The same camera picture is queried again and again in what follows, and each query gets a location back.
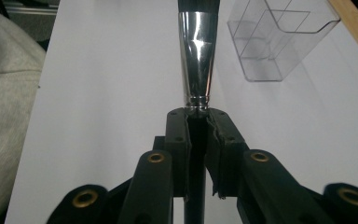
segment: white table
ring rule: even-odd
[[[358,186],[356,42],[339,24],[284,82],[249,83],[226,25],[232,2],[221,3],[212,106],[302,185]],[[133,175],[184,104],[176,12],[176,1],[61,2],[8,224],[46,223],[71,189],[112,189]],[[174,220],[183,221],[181,199]],[[235,200],[207,197],[205,223],[241,223]]]

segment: screw hole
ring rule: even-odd
[[[85,189],[80,191],[72,200],[72,205],[76,208],[88,207],[95,203],[98,193],[93,189]]]
[[[255,161],[268,161],[269,157],[266,156],[264,153],[256,152],[251,155],[252,159]]]
[[[149,157],[147,158],[148,161],[150,162],[161,162],[164,161],[164,155],[160,154],[160,153],[153,153],[151,155],[149,155]]]
[[[358,191],[354,189],[340,188],[338,191],[339,197],[347,203],[358,206]]]

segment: metal rod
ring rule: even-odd
[[[188,119],[191,151],[189,160],[188,195],[185,201],[185,224],[203,224],[205,209],[205,165],[207,147],[206,119]]]

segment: gray cloth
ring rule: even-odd
[[[10,199],[45,54],[0,15],[0,213]]]

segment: transparent plastic divider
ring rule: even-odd
[[[237,0],[227,24],[246,79],[282,81],[338,22],[324,0]]]

